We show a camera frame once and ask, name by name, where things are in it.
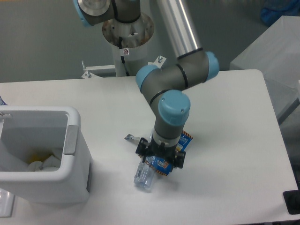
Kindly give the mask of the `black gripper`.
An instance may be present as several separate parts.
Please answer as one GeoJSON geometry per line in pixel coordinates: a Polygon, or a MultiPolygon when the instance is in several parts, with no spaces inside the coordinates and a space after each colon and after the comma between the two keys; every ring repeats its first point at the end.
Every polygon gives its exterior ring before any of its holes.
{"type": "Polygon", "coordinates": [[[166,161],[171,161],[172,169],[182,169],[185,161],[186,152],[177,151],[176,145],[169,146],[165,142],[160,144],[154,140],[148,142],[147,139],[141,138],[136,148],[136,154],[139,155],[144,163],[147,157],[156,156],[166,161]]]}

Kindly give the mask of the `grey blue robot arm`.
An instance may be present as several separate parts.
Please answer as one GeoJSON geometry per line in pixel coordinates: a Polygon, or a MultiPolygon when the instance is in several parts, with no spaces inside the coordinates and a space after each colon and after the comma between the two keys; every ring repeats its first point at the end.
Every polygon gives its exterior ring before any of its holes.
{"type": "Polygon", "coordinates": [[[152,20],[141,11],[138,0],[75,0],[74,7],[86,26],[102,24],[106,40],[116,47],[115,71],[121,76],[134,76],[156,120],[152,140],[142,139],[136,149],[142,159],[156,156],[172,168],[182,168],[185,152],[176,150],[188,119],[190,100],[184,94],[219,73],[215,55],[205,52],[194,32],[186,1],[159,0],[167,33],[177,58],[173,66],[159,68],[143,61],[147,52],[133,55],[152,38],[152,20]]]}

